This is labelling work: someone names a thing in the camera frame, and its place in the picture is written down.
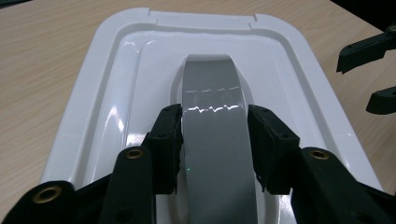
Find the wooden table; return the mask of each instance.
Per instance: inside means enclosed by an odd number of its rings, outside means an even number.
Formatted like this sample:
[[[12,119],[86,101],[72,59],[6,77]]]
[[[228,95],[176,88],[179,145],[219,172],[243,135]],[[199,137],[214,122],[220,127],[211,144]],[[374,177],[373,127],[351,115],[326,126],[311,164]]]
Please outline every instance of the wooden table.
[[[340,49],[381,33],[328,0],[35,0],[0,9],[0,219],[39,183],[69,94],[99,24],[131,7],[269,14],[300,30],[330,80],[384,188],[396,190],[396,115],[365,112],[374,91],[396,86],[396,50],[342,76]]]

